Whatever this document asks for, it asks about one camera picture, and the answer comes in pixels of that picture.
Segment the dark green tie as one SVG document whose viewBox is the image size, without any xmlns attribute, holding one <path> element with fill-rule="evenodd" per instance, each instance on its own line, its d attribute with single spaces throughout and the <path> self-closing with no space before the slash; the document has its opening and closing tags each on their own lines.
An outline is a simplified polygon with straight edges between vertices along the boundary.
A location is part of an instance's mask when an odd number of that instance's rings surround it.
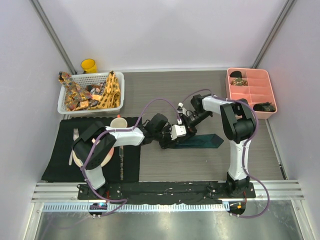
<svg viewBox="0 0 320 240">
<path fill-rule="evenodd" d="M 218 149 L 223 142 L 224 140 L 215 133 L 202 134 L 177 143 L 173 149 Z"/>
</svg>

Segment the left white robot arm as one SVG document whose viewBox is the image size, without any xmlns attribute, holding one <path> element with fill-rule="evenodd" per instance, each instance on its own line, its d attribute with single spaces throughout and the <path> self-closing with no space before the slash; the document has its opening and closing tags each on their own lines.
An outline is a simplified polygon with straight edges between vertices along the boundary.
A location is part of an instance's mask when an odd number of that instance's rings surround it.
<svg viewBox="0 0 320 240">
<path fill-rule="evenodd" d="M 181 119 L 177 120 L 177 124 L 171 125 L 164 115 L 158 113 L 146 124 L 126 128 L 105 126 L 98 121 L 74 140 L 71 149 L 82 163 L 80 169 L 89 186 L 89 194 L 100 200 L 107 192 L 102 162 L 112 148 L 142 146 L 152 141 L 157 141 L 162 148 L 166 148 L 186 135 L 187 127 Z"/>
</svg>

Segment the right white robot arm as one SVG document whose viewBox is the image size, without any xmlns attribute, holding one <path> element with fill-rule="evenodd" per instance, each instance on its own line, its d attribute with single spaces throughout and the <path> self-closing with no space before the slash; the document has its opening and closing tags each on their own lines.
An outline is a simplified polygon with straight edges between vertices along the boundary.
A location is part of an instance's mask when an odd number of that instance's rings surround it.
<svg viewBox="0 0 320 240">
<path fill-rule="evenodd" d="M 181 116 L 185 115 L 189 128 L 212 114 L 221 116 L 223 132 L 230 143 L 230 165 L 225 190 L 230 197 L 241 196 L 249 188 L 251 179 L 247 167 L 249 147 L 259 126 L 255 111 L 245 99 L 224 99 L 212 94 L 194 95 L 190 102 L 194 108 L 191 114 L 187 114 L 183 102 L 178 104 L 178 112 Z"/>
</svg>

